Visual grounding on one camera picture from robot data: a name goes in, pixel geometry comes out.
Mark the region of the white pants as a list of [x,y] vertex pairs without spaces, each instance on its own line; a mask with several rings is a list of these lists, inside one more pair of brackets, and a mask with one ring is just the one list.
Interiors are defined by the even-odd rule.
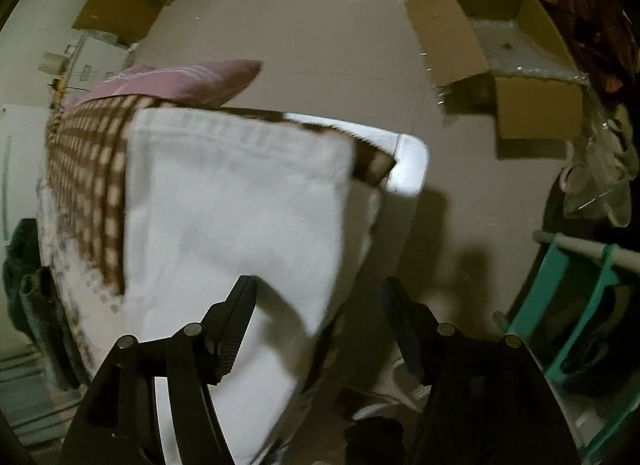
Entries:
[[212,396],[232,457],[265,463],[303,420],[319,338],[371,245],[378,190],[357,180],[356,140],[220,112],[145,109],[127,142],[127,329],[174,334],[260,281],[231,373]]

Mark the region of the floral bed blanket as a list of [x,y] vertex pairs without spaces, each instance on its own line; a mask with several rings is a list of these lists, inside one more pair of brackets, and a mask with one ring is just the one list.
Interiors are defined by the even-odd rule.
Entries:
[[80,254],[76,240],[63,229],[65,215],[43,178],[36,193],[40,258],[51,271],[72,347],[87,374],[94,376],[116,339],[126,332],[124,300],[104,284],[101,272]]

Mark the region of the dark green blanket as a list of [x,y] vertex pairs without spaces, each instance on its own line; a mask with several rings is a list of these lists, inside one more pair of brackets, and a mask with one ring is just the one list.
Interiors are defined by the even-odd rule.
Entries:
[[63,390],[89,383],[49,267],[41,263],[34,218],[21,219],[2,265],[9,318],[35,345],[50,384]]

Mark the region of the teal drying rack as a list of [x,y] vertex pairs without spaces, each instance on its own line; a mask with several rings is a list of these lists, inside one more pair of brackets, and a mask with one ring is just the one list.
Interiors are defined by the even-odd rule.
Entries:
[[541,257],[503,333],[525,341],[586,464],[603,464],[639,415],[639,254],[538,230]]

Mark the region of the brown checkered sheet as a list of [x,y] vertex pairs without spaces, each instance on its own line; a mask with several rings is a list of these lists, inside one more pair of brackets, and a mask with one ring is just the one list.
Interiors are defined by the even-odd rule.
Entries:
[[168,210],[176,255],[140,267],[139,295],[167,273],[169,289],[210,297],[241,275],[282,289],[310,280],[314,295],[345,295],[367,256],[370,205],[393,155],[333,126],[276,112],[205,110],[139,95],[79,104],[48,121],[43,179],[63,229],[116,296],[138,268],[131,246],[155,239],[127,215],[129,133],[144,129],[140,170],[151,210]]

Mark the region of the pink pillow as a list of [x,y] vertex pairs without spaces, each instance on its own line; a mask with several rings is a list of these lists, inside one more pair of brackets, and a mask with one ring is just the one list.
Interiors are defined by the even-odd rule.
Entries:
[[91,92],[70,97],[64,109],[72,110],[90,100],[131,95],[191,108],[218,109],[250,86],[263,65],[259,60],[235,59],[158,69],[131,66],[107,78]]

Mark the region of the white nightstand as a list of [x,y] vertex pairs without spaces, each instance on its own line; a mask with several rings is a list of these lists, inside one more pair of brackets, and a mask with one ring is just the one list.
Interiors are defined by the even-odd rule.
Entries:
[[91,35],[82,36],[65,73],[65,86],[72,92],[91,92],[107,78],[126,70],[134,52]]

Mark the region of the beige lamp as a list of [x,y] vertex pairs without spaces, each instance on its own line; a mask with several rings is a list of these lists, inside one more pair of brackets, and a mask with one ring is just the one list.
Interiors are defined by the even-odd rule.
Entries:
[[70,62],[70,58],[66,57],[66,55],[45,51],[38,63],[38,71],[52,76],[59,76],[65,73],[68,62]]

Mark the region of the open small cardboard box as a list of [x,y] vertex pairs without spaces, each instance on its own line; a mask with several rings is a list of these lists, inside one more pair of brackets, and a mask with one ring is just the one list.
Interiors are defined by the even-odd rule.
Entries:
[[506,140],[576,138],[585,76],[538,0],[406,0],[433,84],[471,90]]

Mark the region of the large cardboard box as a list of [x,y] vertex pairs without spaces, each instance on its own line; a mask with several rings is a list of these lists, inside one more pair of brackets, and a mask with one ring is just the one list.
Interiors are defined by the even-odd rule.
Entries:
[[131,45],[149,34],[163,6],[162,0],[87,0],[73,28],[113,34]]

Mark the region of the white bed frame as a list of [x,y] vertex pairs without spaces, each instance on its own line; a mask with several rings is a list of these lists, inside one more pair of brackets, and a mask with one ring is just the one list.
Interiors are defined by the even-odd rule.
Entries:
[[408,134],[341,121],[336,118],[320,118],[320,116],[290,112],[285,112],[284,117],[297,123],[333,126],[358,138],[368,140],[371,144],[375,144],[393,155],[396,161],[387,177],[386,190],[398,194],[398,196],[407,196],[407,198],[414,198],[421,193],[430,162],[428,147],[421,139]]

